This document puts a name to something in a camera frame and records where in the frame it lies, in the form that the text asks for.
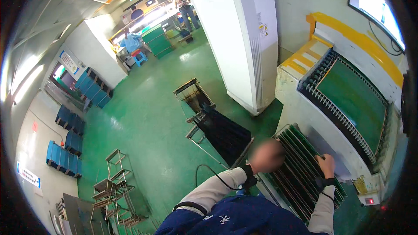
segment chair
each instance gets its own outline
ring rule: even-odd
[[[142,56],[142,58],[141,58],[141,60],[138,60],[135,56],[136,55],[140,55],[140,56]],[[142,51],[141,51],[141,49],[137,49],[137,50],[135,50],[135,51],[133,51],[132,53],[131,53],[131,56],[133,57],[133,59],[135,60],[135,62],[136,62],[136,64],[138,65],[138,66],[141,66],[141,62],[142,61],[148,61],[148,58],[145,56],[145,54],[144,53],[142,53]]]

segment floor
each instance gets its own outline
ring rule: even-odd
[[[91,108],[86,115],[83,140],[83,176],[78,181],[79,197],[91,201],[96,178],[107,177],[105,157],[118,148],[128,154],[124,168],[132,169],[128,182],[136,188],[131,198],[138,213],[149,218],[136,227],[153,234],[155,228],[194,186],[199,164],[215,171],[223,168],[185,138],[191,125],[173,91],[196,77],[217,110],[249,129],[256,137],[272,136],[279,122],[282,105],[277,100],[259,116],[253,117],[227,96],[212,50],[202,29],[193,33],[194,42],[178,45],[172,53],[133,67],[128,78],[115,89],[103,108]],[[221,162],[222,158],[204,140],[202,146]],[[200,169],[198,183],[211,174]],[[369,214],[361,208],[354,187],[344,185],[349,194],[335,212],[335,234],[353,234],[357,220]]]

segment gray long sleeve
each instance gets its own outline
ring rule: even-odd
[[[222,180],[224,180],[224,182],[226,182],[230,187],[234,189],[237,189],[238,186],[243,184],[247,179],[247,175],[242,168],[223,171],[218,175],[222,178]],[[222,200],[222,198],[230,192],[231,189],[223,184],[218,177],[212,176],[205,180],[205,182],[203,182],[201,185],[197,186],[197,188],[195,188],[189,194],[187,194],[180,201],[180,203],[186,201],[194,202],[205,208],[207,213],[209,213],[213,205]],[[194,211],[202,216],[204,215],[201,211],[188,206],[181,206],[177,209],[187,209]]]
[[[327,186],[324,193],[334,199],[335,186]],[[334,235],[334,202],[323,194],[319,194],[318,202],[311,214],[308,230],[310,232],[325,232]]]

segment ceiling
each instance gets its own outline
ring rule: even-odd
[[[115,7],[115,3],[121,4],[122,1],[126,0],[27,0],[15,22],[2,64],[2,111],[6,108],[6,113],[2,112],[2,119],[6,115],[11,116],[10,129],[14,142],[47,69],[37,77],[22,101],[13,105],[16,90],[39,65],[49,67],[62,43],[79,23],[91,18],[103,5],[113,4]],[[109,10],[111,8],[103,9],[100,14],[110,13]],[[68,30],[60,37],[68,25]]]
[[[28,75],[47,51],[58,50],[66,37],[84,19],[102,8],[99,14],[110,13],[126,0],[28,0],[21,12],[12,40],[10,61],[12,89]],[[71,24],[64,36],[64,29]]]

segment white machine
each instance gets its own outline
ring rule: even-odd
[[[388,175],[393,164],[401,125],[399,109],[396,106],[400,103],[400,98],[398,100],[395,96],[400,97],[400,93],[396,92],[392,95],[391,97],[394,97],[392,100],[385,98],[389,103],[384,132],[382,132],[385,137],[381,138],[378,152],[370,154],[369,146],[362,145],[364,139],[358,133],[356,126],[350,123],[350,120],[324,94],[311,87],[312,96],[318,101],[313,103],[300,91],[302,82],[312,76],[321,62],[322,65],[324,64],[324,56],[332,50],[337,50],[337,53],[341,54],[343,52],[341,49],[342,46],[337,42],[330,43],[314,34],[313,39],[277,68],[275,96],[283,103],[278,131],[288,124],[296,123],[320,154],[331,154],[335,158],[335,173],[338,180],[352,181],[359,200],[365,206],[376,205],[384,198],[389,180]],[[379,78],[377,73],[381,71],[373,72],[364,68],[367,66],[366,61],[374,62],[371,58],[363,58],[359,54],[349,61],[371,81]],[[388,77],[388,75],[381,74],[380,78],[383,77]],[[382,84],[383,82],[375,83],[375,86],[385,95],[386,90],[382,88]],[[336,124],[332,121],[332,116],[338,118],[341,123]],[[347,133],[344,133],[347,129],[349,134],[355,137],[354,142]]]
[[[278,31],[274,0],[192,0],[227,93],[254,116],[274,100]]]

